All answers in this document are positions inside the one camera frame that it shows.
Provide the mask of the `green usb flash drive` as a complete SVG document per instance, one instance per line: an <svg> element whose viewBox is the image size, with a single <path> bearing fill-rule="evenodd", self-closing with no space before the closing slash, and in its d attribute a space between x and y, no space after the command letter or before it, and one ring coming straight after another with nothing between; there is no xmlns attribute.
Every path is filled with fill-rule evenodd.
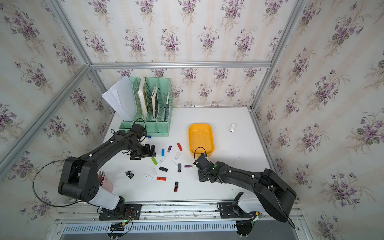
<svg viewBox="0 0 384 240"><path fill-rule="evenodd" d="M157 160L156 160L155 157L152 157L151 160L152 160L152 162L153 162L153 164L154 164L155 166L158 164L158 162L157 162Z"/></svg>

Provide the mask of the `yellow plastic storage box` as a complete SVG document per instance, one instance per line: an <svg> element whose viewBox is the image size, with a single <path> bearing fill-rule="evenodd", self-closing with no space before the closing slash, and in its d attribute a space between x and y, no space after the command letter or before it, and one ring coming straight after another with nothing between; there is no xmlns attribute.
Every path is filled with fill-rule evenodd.
<svg viewBox="0 0 384 240"><path fill-rule="evenodd" d="M193 157L202 153L210 157L214 153L213 130L209 124L192 124L189 127L189 151Z"/></svg>

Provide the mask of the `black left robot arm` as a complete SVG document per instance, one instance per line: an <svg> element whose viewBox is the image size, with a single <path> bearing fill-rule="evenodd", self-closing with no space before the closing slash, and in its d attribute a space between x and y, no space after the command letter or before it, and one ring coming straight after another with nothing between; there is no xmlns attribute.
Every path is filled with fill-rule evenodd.
<svg viewBox="0 0 384 240"><path fill-rule="evenodd" d="M67 158L63 164L58 193L78 203L85 202L121 214L125 211L125 200L100 187L99 170L120 152L128 154L131 160L155 157L155 146L143 145L145 138L146 125L134 122L130 130L113 132L109 140L94 150L77 158Z"/></svg>

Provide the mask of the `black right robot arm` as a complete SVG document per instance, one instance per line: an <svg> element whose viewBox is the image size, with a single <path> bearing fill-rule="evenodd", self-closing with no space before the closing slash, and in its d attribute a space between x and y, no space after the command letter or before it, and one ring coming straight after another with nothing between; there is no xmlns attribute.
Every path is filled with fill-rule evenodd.
<svg viewBox="0 0 384 240"><path fill-rule="evenodd" d="M232 202L218 203L222 219L252 219L265 211L275 220L286 223L297 197L296 192L274 171L250 172L233 168L223 162L213 164L206 151L195 158L199 181L230 184L252 192L247 196L239 192Z"/></svg>

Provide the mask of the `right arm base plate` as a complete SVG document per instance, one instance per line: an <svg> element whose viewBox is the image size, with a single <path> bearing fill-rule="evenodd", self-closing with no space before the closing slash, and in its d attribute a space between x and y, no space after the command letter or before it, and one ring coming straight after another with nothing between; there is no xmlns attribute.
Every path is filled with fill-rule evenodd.
<svg viewBox="0 0 384 240"><path fill-rule="evenodd" d="M255 195L239 192L232 202L217 204L221 219L252 218L256 212L263 212L264 207Z"/></svg>

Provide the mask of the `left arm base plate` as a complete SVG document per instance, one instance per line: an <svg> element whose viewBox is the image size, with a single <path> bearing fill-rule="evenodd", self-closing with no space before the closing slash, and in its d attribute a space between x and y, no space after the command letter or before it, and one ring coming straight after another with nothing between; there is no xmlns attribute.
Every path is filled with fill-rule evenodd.
<svg viewBox="0 0 384 240"><path fill-rule="evenodd" d="M142 210L142 204L125 204L115 210L102 208L99 214L99 221L123 221L138 220Z"/></svg>

